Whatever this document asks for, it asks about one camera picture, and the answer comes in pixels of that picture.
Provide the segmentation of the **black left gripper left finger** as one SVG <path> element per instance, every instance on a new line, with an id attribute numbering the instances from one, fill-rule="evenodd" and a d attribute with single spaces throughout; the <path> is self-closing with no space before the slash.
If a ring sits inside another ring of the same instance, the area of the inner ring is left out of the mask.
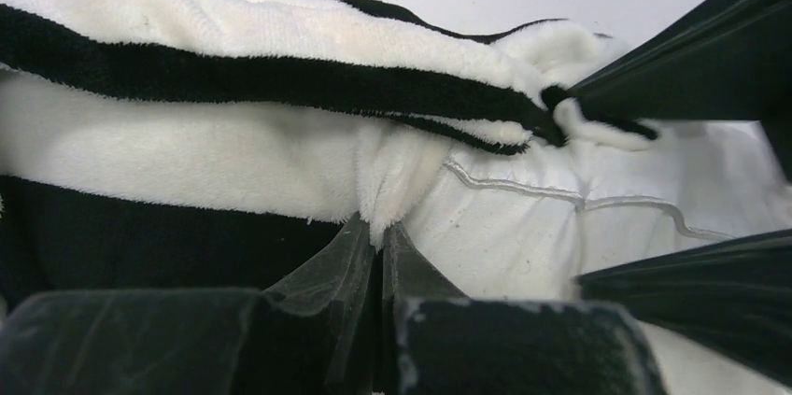
<path id="1" fill-rule="evenodd" d="M 272 287 L 61 291 L 1 331 L 5 394 L 368 394 L 375 252 L 351 219 Z"/>

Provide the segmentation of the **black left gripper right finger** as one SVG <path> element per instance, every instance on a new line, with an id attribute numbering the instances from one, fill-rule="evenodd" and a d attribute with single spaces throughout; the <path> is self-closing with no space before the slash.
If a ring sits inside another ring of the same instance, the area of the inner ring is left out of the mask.
<path id="1" fill-rule="evenodd" d="M 476 300 L 405 229 L 383 244 L 388 394 L 662 394 L 636 321 L 608 303 Z"/>

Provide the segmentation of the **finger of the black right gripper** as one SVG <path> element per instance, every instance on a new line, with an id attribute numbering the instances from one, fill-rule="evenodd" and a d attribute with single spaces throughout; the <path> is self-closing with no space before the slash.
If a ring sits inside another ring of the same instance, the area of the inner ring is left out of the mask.
<path id="1" fill-rule="evenodd" d="M 542 99 L 550 140 L 648 148 L 653 120 L 756 121 L 791 174 L 791 0 L 706 0 L 637 49 Z"/>
<path id="2" fill-rule="evenodd" d="M 777 383 L 791 385 L 791 232 L 629 262 L 576 278 L 585 300 L 623 305 Z"/>

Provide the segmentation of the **black white striped pillowcase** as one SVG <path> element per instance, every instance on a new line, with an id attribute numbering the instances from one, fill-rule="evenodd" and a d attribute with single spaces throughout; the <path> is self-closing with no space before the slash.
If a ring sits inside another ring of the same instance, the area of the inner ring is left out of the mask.
<path id="1" fill-rule="evenodd" d="M 377 0 L 1 0 L 1 297 L 264 289 L 354 214 L 380 243 L 457 146 L 648 148 L 571 92 L 622 52 Z"/>

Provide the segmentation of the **white pillow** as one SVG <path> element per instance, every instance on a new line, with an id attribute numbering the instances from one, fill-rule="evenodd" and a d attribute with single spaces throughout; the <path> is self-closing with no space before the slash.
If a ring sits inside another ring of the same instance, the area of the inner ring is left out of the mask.
<path id="1" fill-rule="evenodd" d="M 450 150 L 406 217 L 475 298 L 566 299 L 575 276 L 791 225 L 791 187 L 749 123 L 675 123 L 643 151 L 585 141 Z"/>

